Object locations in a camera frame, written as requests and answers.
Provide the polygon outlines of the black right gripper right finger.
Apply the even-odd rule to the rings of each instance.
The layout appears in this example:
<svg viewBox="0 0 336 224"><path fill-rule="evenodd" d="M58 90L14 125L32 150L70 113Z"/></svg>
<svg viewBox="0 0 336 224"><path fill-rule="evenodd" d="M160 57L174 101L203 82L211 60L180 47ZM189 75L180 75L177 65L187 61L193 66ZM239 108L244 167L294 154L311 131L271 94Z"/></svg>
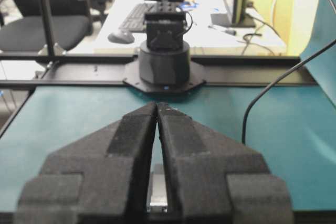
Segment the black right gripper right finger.
<svg viewBox="0 0 336 224"><path fill-rule="evenodd" d="M286 183L263 157L158 104L167 194L184 223L293 223Z"/></svg>

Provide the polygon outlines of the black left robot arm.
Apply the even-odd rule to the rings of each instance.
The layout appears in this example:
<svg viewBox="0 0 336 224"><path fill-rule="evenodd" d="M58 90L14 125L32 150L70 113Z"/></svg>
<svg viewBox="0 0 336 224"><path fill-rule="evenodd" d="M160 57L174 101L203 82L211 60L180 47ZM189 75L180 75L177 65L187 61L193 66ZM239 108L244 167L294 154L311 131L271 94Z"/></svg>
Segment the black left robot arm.
<svg viewBox="0 0 336 224"><path fill-rule="evenodd" d="M140 78L161 86L180 86L190 78L190 46L183 36L191 26L186 12L178 10L184 0L155 1L144 14L146 40L138 56Z"/></svg>

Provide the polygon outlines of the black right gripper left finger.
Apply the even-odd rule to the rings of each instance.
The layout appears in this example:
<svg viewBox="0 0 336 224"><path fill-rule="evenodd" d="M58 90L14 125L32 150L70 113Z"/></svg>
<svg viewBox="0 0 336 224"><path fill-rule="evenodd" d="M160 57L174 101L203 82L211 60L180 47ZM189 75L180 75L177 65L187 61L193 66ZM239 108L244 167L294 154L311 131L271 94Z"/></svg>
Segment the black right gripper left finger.
<svg viewBox="0 0 336 224"><path fill-rule="evenodd" d="M16 222L143 222L156 117L148 103L50 153L22 190Z"/></svg>

